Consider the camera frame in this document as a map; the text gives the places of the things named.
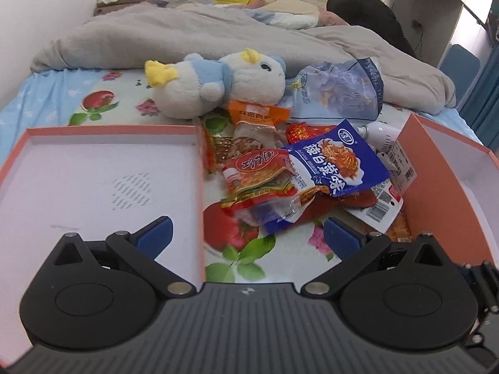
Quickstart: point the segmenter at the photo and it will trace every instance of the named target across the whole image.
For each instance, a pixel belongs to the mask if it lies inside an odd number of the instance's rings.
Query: white and blue plush duck
[[[253,49],[205,60],[187,55],[183,62],[164,65],[147,61],[145,73],[154,88],[153,100],[167,117],[199,117],[231,99],[275,105],[283,97],[286,65]]]

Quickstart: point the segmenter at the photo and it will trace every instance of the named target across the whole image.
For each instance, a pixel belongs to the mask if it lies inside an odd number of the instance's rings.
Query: yellow plush foot
[[[171,66],[172,64],[164,65],[157,61],[148,60],[145,73],[149,85],[151,87],[161,87],[171,80],[177,79],[179,72]]]

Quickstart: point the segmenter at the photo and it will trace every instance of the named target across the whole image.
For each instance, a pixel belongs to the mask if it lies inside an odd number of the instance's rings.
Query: pink flower print
[[[107,82],[107,81],[116,80],[116,79],[120,78],[121,76],[123,76],[123,73],[109,72],[108,74],[105,74],[104,76],[102,76],[102,79],[103,79],[103,81]]]
[[[156,104],[154,104],[154,101],[150,98],[148,98],[142,104],[136,106],[136,109],[140,112],[141,117],[145,115],[148,115],[149,117],[154,117],[157,114],[159,114],[158,107],[156,106]]]
[[[332,252],[326,242],[324,242],[324,229],[320,226],[314,226],[313,234],[310,236],[308,244],[315,247],[324,256]]]

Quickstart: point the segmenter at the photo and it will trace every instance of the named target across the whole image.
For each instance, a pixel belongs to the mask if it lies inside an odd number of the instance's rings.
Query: triangular cutout
[[[56,266],[63,266],[64,264],[81,263],[82,261],[83,259],[74,243],[67,243],[62,248],[54,264]]]
[[[418,264],[428,264],[430,266],[442,266],[442,261],[435,253],[433,246],[425,244],[421,247],[421,250],[415,260]]]

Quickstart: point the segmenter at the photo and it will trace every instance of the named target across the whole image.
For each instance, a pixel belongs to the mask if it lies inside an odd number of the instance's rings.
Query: blue gripper pad
[[[137,234],[135,247],[154,260],[173,239],[173,221],[163,216]]]
[[[331,219],[324,222],[324,241],[341,260],[348,259],[361,247],[355,234]]]

